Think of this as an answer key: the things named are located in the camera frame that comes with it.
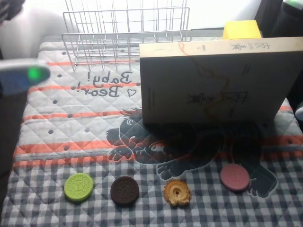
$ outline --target white wall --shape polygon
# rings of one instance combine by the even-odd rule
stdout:
[[[116,8],[125,7],[125,0],[115,1]],[[110,2],[111,0],[103,0],[102,9],[111,8]],[[135,7],[141,0],[129,2],[132,4],[129,7]],[[151,2],[153,1],[144,0],[144,7],[152,7]],[[189,29],[224,27],[228,20],[253,19],[260,2],[261,0],[187,0],[187,6],[190,7]],[[82,8],[81,0],[78,3],[77,9]],[[36,57],[44,35],[66,33],[62,17],[66,10],[65,0],[26,0],[23,11],[0,27],[0,46],[4,58]]]

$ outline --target cartoon bear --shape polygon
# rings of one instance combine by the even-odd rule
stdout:
[[[227,149],[233,162],[250,174],[252,196],[266,198],[277,185],[276,177],[260,165],[261,135],[253,123],[143,125],[142,110],[124,111],[123,115],[120,128],[107,131],[107,140],[115,146],[109,152],[110,160],[134,155],[139,163],[157,165],[161,179],[168,180],[204,167],[218,152]]]

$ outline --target cookie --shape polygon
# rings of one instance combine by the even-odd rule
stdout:
[[[91,195],[93,186],[93,180],[87,174],[74,174],[65,182],[64,192],[69,200],[81,202]]]
[[[221,182],[233,192],[241,192],[250,184],[250,175],[247,170],[238,164],[224,166],[220,173]]]
[[[170,180],[164,186],[164,198],[171,206],[186,206],[191,199],[187,184],[181,180]]]
[[[110,196],[120,207],[132,206],[139,197],[138,183],[129,176],[122,176],[113,182]]]

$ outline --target pink cookie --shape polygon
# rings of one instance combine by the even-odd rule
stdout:
[[[220,173],[221,181],[233,192],[244,191],[250,184],[250,176],[246,169],[238,164],[228,164]]]

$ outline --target green led light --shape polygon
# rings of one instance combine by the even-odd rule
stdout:
[[[30,68],[28,70],[28,78],[32,81],[37,81],[41,78],[41,71],[39,68]]]

